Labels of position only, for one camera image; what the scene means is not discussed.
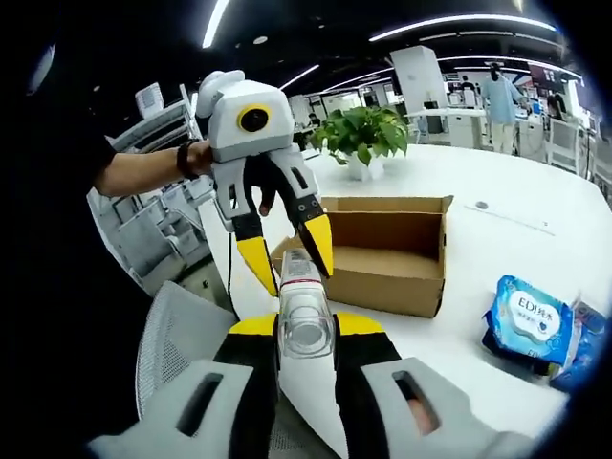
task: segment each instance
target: cardboard box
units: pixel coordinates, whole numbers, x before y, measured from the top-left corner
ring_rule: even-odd
[[[334,275],[328,298],[369,309],[435,317],[445,283],[446,198],[324,198]],[[281,272],[285,239],[271,254]]]

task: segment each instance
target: green leaves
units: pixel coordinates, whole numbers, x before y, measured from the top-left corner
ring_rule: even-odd
[[[361,143],[360,146],[357,147],[357,157],[365,165],[370,165],[372,155],[370,154],[370,150],[367,149],[367,145],[365,143]]]
[[[408,147],[408,130],[404,120],[391,109],[379,107],[355,107],[341,112],[335,110],[329,114],[313,136],[311,143],[321,149],[327,140],[330,155],[339,163],[347,161],[345,155],[357,153],[359,160],[370,164],[372,155],[392,156],[397,150],[405,151]]]

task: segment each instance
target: black wristwatch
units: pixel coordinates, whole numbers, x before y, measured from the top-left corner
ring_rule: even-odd
[[[193,171],[189,168],[189,164],[187,162],[187,153],[189,152],[189,147],[192,143],[197,142],[195,139],[190,139],[187,142],[183,143],[179,146],[179,151],[176,155],[176,168],[183,174],[186,179],[195,180],[198,178],[197,174],[194,174]]]

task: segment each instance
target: black ceiling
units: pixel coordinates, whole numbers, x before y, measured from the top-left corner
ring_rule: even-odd
[[[461,22],[401,33],[377,42],[368,38],[402,25],[466,13],[524,15],[552,23],[536,5],[523,0],[230,0],[214,43],[202,49],[216,0],[108,0],[81,2],[62,12],[60,61],[73,62],[89,103],[106,131],[117,135],[138,118],[134,93],[159,81],[166,102],[178,98],[178,85],[189,91],[212,70],[243,69],[251,79],[282,85],[315,64],[320,67],[286,92],[307,94],[346,79],[389,66],[389,52],[424,44],[438,57],[513,55],[572,65],[573,55],[559,33],[510,22]],[[526,34],[472,34],[420,42],[443,33],[499,31]],[[265,35],[261,45],[252,42]],[[454,66],[483,65],[482,60],[441,62]],[[513,67],[527,68],[514,63]]]

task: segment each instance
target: white flower pot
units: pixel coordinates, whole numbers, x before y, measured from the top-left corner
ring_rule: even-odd
[[[361,182],[369,182],[379,180],[383,174],[383,160],[372,155],[370,165],[365,165],[357,157],[357,153],[353,153],[348,157],[348,173],[353,180]]]

